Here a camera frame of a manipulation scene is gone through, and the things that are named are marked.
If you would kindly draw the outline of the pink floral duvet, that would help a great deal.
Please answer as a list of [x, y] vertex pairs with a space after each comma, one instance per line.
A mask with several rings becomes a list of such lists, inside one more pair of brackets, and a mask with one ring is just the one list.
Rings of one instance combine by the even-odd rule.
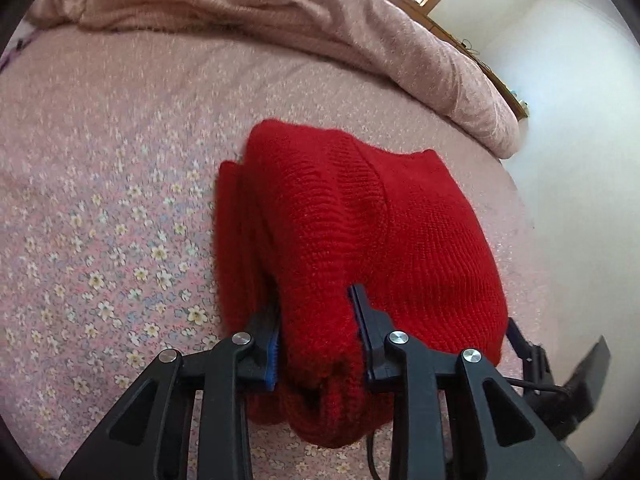
[[514, 111], [478, 63], [388, 0], [35, 0], [26, 18], [39, 28], [233, 27], [390, 78], [499, 158], [521, 147]]

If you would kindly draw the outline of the red knitted sweater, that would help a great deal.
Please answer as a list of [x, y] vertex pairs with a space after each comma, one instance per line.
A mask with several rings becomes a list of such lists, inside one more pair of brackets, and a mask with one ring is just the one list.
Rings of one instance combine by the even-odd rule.
[[349, 287], [427, 347], [498, 363], [506, 297], [480, 222], [433, 151], [394, 154], [340, 130], [266, 120], [218, 170], [215, 264], [230, 332], [278, 307], [276, 388], [261, 425], [340, 448], [392, 418], [370, 393]]

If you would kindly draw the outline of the pink floral bed sheet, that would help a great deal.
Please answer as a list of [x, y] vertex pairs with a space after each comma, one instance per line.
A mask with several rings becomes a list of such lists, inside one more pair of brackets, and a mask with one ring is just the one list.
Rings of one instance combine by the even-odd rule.
[[1, 74], [1, 415], [57, 476], [158, 352], [222, 333], [217, 168], [266, 118], [431, 148], [495, 255], [509, 312], [555, 352], [532, 222], [502, 163], [391, 82], [222, 30], [41, 34]]

